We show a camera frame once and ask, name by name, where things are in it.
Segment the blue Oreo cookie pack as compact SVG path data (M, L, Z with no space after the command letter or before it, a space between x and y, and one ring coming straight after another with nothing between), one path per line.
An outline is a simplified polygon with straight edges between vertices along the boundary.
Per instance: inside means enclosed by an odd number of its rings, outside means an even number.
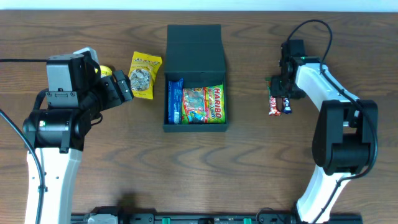
M168 121L169 124L181 123L183 79L168 81Z

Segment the red KitKat bar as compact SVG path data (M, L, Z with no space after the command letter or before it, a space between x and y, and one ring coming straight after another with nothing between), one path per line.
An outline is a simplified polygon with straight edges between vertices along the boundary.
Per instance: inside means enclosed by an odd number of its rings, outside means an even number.
M281 112L277 108L277 100L271 95L271 78L266 78L266 83L269 91L269 116L280 116Z

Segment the purple Dairy Milk bar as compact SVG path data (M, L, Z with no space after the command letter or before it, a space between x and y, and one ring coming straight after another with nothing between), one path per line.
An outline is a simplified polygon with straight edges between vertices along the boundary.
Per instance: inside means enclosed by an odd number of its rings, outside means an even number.
M284 114L292 114L292 109L290 107L290 100L288 98L282 99L282 112Z

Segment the dark green box with lid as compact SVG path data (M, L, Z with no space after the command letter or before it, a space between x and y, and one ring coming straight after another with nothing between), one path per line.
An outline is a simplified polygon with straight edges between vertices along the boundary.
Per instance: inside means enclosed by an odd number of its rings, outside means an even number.
M168 25L164 62L164 123L166 133L225 132L228 128L227 68L221 26ZM225 122L221 124L170 124L169 81L183 79L185 88L223 85Z

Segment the yellow Mentos gum bottle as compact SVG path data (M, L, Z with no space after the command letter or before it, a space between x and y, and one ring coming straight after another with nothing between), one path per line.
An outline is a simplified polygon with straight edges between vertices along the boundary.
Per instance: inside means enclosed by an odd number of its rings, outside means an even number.
M101 78L108 77L108 76L111 76L113 74L113 71L109 67L107 67L105 65L100 65L99 66L99 70L100 70Z

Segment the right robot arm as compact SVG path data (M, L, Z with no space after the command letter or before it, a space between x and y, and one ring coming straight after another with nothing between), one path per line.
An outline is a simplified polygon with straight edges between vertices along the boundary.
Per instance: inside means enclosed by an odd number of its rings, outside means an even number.
M271 78L271 96L307 96L319 110L312 141L315 170L287 221L328 223L344 187L366 175L376 161L377 104L347 91L320 58L305 53L302 40L281 45L279 66L281 74Z

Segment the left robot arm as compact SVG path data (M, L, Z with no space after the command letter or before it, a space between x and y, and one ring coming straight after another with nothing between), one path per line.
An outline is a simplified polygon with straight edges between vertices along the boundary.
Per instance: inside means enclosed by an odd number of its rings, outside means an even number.
M70 223L73 191L85 136L101 112L133 99L121 70L101 76L93 52L55 55L46 63L48 107L34 105L24 121L33 147L28 153L29 189L26 223Z

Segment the Haribo gummy candy bag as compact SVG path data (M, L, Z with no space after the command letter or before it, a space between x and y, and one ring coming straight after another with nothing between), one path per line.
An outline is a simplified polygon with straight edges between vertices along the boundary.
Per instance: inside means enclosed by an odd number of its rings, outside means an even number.
M223 124L226 122L224 86L184 88L182 124Z

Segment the yellow seed snack bag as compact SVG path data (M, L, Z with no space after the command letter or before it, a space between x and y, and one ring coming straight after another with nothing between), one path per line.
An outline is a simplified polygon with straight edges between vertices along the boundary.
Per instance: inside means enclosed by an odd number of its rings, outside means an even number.
M128 77L134 97L152 100L157 72L162 58L156 55L134 52Z

